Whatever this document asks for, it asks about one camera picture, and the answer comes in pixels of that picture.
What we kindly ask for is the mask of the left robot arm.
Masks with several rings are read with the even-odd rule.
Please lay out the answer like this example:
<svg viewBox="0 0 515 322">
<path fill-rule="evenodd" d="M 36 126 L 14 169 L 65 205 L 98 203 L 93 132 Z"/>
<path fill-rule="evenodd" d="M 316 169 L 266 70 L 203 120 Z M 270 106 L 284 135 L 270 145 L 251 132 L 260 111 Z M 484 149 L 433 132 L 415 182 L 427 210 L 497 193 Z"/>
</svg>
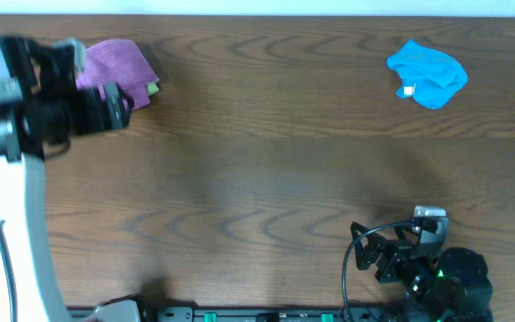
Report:
<svg viewBox="0 0 515 322">
<path fill-rule="evenodd" d="M 0 37 L 0 321 L 140 321 L 134 297 L 91 311 L 68 309 L 46 227 L 46 146 L 65 153 L 74 136 L 128 126 L 133 101 L 121 87 L 79 89 L 86 49 Z"/>
</svg>

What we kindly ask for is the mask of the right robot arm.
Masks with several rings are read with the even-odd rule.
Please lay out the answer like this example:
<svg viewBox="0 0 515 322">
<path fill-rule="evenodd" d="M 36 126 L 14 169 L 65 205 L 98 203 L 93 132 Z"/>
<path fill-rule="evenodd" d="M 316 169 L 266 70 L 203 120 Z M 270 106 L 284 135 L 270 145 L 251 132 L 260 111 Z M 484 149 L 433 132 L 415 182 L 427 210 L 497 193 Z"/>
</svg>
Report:
<svg viewBox="0 0 515 322">
<path fill-rule="evenodd" d="M 405 288 L 404 299 L 381 307 L 371 316 L 375 321 L 492 321 L 493 286 L 485 258 L 462 247 L 445 250 L 448 227 L 443 216 L 414 217 L 372 229 L 352 223 L 352 242 L 342 264 L 345 317 L 355 319 L 346 286 L 354 253 L 357 269 L 375 265 L 379 283 L 401 283 Z"/>
</svg>

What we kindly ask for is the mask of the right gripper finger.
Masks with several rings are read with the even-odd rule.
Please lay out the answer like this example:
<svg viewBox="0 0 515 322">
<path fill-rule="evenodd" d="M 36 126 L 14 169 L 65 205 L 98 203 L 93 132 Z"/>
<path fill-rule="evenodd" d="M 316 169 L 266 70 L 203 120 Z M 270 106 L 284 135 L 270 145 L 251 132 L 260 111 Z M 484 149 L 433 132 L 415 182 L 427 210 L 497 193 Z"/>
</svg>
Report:
<svg viewBox="0 0 515 322">
<path fill-rule="evenodd" d="M 356 267 L 358 270 L 368 270 L 380 257 L 380 246 L 377 243 L 368 243 L 362 250 L 355 250 Z"/>
<path fill-rule="evenodd" d="M 374 228 L 367 228 L 358 222 L 353 222 L 350 225 L 350 232 L 353 239 L 354 250 L 362 250 L 363 246 L 361 241 L 367 238 L 370 234 L 376 233 L 379 229 L 379 226 Z"/>
</svg>

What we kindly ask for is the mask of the purple microfibre cloth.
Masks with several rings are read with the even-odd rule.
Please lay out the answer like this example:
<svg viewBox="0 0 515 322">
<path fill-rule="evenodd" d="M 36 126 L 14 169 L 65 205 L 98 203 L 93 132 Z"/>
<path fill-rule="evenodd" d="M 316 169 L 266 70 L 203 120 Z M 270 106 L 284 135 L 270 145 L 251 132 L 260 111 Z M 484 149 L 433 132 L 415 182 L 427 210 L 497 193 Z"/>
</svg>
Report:
<svg viewBox="0 0 515 322">
<path fill-rule="evenodd" d="M 109 39 L 86 50 L 86 70 L 77 77 L 79 89 L 99 87 L 116 82 L 134 101 L 134 110 L 150 103 L 146 91 L 149 83 L 159 82 L 158 76 L 141 53 L 136 43 L 129 39 Z"/>
</svg>

